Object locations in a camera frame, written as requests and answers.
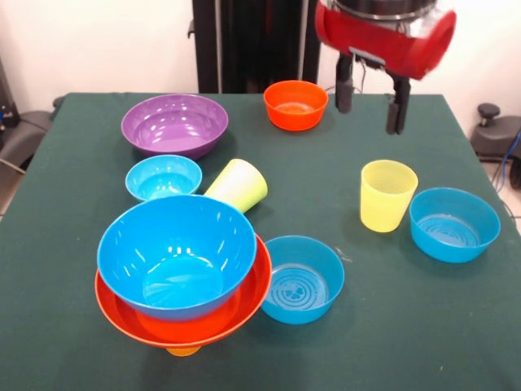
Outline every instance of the green tablecloth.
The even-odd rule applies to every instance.
[[[201,191],[232,157],[269,184],[248,212],[264,239],[302,234],[340,249],[346,284],[331,311],[299,327],[262,311],[189,358],[118,332],[94,298],[96,249],[134,204],[127,170],[140,159],[120,120],[148,94],[70,94],[0,223],[0,384],[5,390],[507,390],[521,389],[521,241],[440,96],[414,96],[405,132],[383,127],[387,98],[333,104],[302,134],[277,130],[260,95],[215,95],[230,114],[199,161]],[[409,219],[387,235],[357,215],[368,161],[413,167],[419,190],[451,186],[485,198],[499,239],[476,261],[423,255]]]

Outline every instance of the tilted yellow cup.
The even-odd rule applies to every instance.
[[[361,222],[372,231],[394,231],[417,187],[410,167],[394,160],[371,161],[361,171]]]
[[[232,159],[204,195],[245,213],[268,195],[268,184],[251,163]]]

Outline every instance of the orange bowl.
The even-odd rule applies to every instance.
[[[125,335],[143,344],[166,348],[172,354],[194,353],[244,325],[261,307],[271,282],[271,260],[259,236],[252,269],[235,294],[221,307],[202,318],[184,322],[150,318],[137,312],[116,296],[96,272],[94,289],[105,318]]]
[[[309,81],[280,81],[264,92],[269,120],[292,132],[308,130],[318,124],[328,100],[328,94]]]

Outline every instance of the red plate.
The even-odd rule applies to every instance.
[[[271,282],[268,249],[257,235],[255,262],[235,294],[211,314],[185,322],[169,322],[141,314],[126,305],[96,272],[95,291],[99,308],[112,325],[143,344],[188,355],[235,332],[261,307]]]

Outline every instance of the blue bowl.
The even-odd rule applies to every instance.
[[[223,304],[255,255],[255,232],[237,209],[203,195],[177,195],[119,216],[99,243],[98,268],[136,311],[189,320]]]
[[[266,243],[273,267],[262,309],[273,319],[304,324],[321,318],[344,285],[339,256],[306,236],[281,236]]]
[[[449,187],[417,194],[409,207],[413,240],[427,255],[444,262],[476,259],[497,238],[496,211],[478,196]]]
[[[193,160],[178,155],[159,155],[137,163],[125,179],[129,193],[138,201],[194,193],[203,172]]]

